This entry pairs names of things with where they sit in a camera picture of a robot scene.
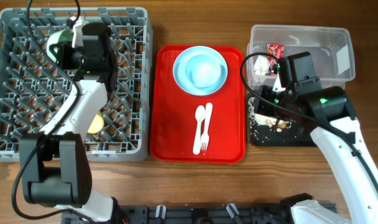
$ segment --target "red package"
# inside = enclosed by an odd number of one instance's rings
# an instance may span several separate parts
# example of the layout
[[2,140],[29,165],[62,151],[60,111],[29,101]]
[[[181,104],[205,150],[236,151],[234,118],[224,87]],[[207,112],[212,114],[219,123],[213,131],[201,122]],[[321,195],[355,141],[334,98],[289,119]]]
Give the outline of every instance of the red package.
[[[274,55],[276,58],[281,58],[284,52],[284,45],[282,44],[268,44],[268,54]],[[273,70],[273,66],[277,64],[276,60],[272,57],[268,57],[270,62],[270,69]]]

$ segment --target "white spoon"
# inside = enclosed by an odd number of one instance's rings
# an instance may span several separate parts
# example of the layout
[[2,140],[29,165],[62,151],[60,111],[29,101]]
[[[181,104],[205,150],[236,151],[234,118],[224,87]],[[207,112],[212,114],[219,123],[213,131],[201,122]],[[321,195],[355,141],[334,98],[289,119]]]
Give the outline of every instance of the white spoon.
[[201,150],[201,123],[206,118],[206,109],[200,105],[196,109],[197,130],[194,138],[193,153],[195,155],[200,154]]

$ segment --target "yellow object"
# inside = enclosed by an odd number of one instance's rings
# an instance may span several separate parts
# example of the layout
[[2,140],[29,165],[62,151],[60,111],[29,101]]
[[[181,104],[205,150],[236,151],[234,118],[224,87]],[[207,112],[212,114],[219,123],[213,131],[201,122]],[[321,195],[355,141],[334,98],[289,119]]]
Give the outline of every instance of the yellow object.
[[98,112],[89,127],[88,133],[97,134],[104,127],[104,120],[101,112]]

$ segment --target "gray dish rack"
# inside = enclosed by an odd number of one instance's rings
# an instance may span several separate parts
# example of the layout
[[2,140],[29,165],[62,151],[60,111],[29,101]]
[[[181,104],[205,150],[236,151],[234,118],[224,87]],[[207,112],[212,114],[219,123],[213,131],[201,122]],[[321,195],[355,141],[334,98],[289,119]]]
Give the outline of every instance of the gray dish rack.
[[[76,8],[32,8],[31,29],[42,48],[51,34],[66,29]],[[19,161],[18,139],[37,133],[62,106],[71,83],[31,44],[23,8],[0,13],[0,161]],[[149,73],[153,29],[142,7],[83,7],[89,22],[111,28],[118,52],[118,84],[101,109],[105,126],[87,134],[89,161],[141,161],[148,155]]]

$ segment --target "tabletop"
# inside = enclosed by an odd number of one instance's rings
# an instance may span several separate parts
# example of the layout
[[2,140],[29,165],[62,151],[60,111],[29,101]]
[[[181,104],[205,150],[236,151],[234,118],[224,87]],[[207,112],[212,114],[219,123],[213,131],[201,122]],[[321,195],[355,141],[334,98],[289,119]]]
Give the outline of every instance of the tabletop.
[[[0,1],[0,11],[26,4],[26,0]],[[154,56],[167,44],[230,45],[245,54],[255,24],[346,28],[356,61],[356,78],[346,84],[346,91],[378,167],[378,1],[80,0],[80,5],[146,8],[154,30]],[[32,7],[75,7],[75,3],[35,0]],[[0,163],[0,223],[60,223],[60,215],[30,221],[14,213],[11,189],[19,166]],[[315,147],[257,147],[248,142],[245,157],[234,165],[161,162],[148,156],[143,162],[91,162],[90,168],[93,185],[120,205],[250,205],[306,192],[316,200],[336,203],[338,213],[349,217],[333,173]],[[17,199],[30,215],[52,210],[26,204],[21,188]]]

